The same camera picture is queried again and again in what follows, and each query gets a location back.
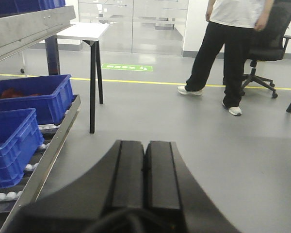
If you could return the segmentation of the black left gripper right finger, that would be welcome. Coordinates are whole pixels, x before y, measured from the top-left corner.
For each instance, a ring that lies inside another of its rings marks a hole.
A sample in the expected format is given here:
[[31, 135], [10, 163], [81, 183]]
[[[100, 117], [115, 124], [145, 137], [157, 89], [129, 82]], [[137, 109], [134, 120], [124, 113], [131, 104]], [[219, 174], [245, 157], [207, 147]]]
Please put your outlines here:
[[144, 156], [145, 206], [175, 233], [237, 233], [195, 180], [176, 143], [151, 141]]

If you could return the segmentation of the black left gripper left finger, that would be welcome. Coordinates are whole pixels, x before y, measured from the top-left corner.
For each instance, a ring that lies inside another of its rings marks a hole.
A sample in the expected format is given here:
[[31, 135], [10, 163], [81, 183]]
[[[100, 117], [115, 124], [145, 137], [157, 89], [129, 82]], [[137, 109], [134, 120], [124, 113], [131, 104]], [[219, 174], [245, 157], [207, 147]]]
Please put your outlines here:
[[117, 140], [82, 176], [52, 194], [20, 208], [9, 224], [10, 233], [79, 233], [97, 221], [110, 206], [123, 158], [137, 156], [142, 167], [140, 141]]

